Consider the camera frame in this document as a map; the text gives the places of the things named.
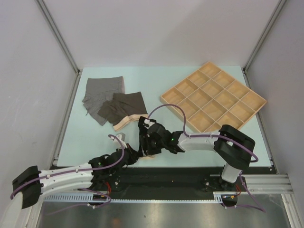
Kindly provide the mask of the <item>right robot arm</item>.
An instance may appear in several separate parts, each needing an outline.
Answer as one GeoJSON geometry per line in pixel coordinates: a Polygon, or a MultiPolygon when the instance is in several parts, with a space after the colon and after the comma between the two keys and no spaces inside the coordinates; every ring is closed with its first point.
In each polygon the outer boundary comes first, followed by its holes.
{"type": "Polygon", "coordinates": [[[228,124],[209,133],[170,132],[149,119],[144,119],[138,127],[140,149],[146,156],[159,154],[163,149],[173,154],[194,150],[216,152],[226,162],[218,181],[212,184],[218,191],[236,190],[242,171],[258,161],[253,154],[255,141],[228,124]]]}

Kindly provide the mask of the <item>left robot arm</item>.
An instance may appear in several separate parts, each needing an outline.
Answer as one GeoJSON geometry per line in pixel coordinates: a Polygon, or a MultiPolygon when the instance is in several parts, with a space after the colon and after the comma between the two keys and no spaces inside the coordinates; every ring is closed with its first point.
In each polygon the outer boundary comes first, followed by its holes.
{"type": "Polygon", "coordinates": [[[22,208],[35,205],[39,199],[66,190],[99,190],[124,166],[135,164],[142,153],[130,147],[117,149],[91,159],[82,165],[56,170],[38,170],[31,166],[12,181],[11,199],[22,193],[22,208]]]}

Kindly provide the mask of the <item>black underwear beige waistband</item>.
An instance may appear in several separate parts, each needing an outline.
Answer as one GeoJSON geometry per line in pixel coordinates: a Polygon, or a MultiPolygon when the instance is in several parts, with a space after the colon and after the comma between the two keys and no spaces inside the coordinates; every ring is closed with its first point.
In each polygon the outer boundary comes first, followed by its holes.
{"type": "Polygon", "coordinates": [[[141,116],[138,121],[139,127],[139,149],[138,155],[140,158],[153,157],[161,152],[155,145],[152,144],[152,140],[148,137],[148,129],[145,126],[146,117],[141,116]]]}

